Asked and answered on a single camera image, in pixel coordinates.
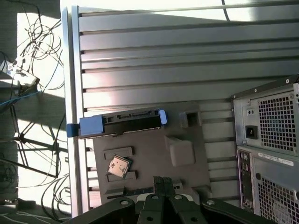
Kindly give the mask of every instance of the blue cable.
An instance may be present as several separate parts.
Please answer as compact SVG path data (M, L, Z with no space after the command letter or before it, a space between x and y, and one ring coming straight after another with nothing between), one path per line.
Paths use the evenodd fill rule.
M2 105L4 105L4 104L7 104L7 103L9 103L9 102L11 102L11 101L14 101L14 100L16 100L16 99L22 99L22 98L26 98L26 97L31 97L31 96L33 96L33 95L35 95L35 94L37 94L37 93L39 93L39 92L41 92L41 91L42 91L42 90L37 91L37 92L34 92L34 93L31 93L31 94L28 94L28 95L26 95L26 96L22 96L22 97L17 97L17 98L14 98L14 99L10 99L10 100L8 100L8 101L5 101L5 102L1 103L0 106L2 106Z

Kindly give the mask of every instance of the power supply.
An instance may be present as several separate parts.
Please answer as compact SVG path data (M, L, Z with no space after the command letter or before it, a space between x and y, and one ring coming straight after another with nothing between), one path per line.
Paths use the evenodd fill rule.
M299 84L291 76L232 96L237 145L299 156Z

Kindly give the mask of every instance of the white label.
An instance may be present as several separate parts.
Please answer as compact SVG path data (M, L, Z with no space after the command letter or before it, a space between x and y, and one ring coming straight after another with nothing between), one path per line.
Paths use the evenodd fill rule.
M292 167L294 166L294 163L292 161L284 160L284 159L281 159L281 158L278 158L278 157L275 157L275 156L272 156L272 155L266 155L264 153L258 153L258 156L263 157L263 158L268 159L268 160L275 161L275 162L280 162L280 163L283 163L285 165L289 165L289 166L292 166Z

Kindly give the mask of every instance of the ventilation grille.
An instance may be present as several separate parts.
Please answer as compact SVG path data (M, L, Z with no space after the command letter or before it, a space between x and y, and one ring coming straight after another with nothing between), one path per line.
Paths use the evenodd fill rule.
M264 146L294 151L297 143L293 101L289 97L264 100L258 108Z
M299 223L299 206L292 191L262 178L258 193L262 217L279 224Z

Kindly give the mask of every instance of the computer tower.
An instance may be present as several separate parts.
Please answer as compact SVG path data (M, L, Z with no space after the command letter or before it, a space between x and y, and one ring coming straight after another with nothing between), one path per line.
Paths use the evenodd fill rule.
M299 223L299 76L232 96L242 208Z

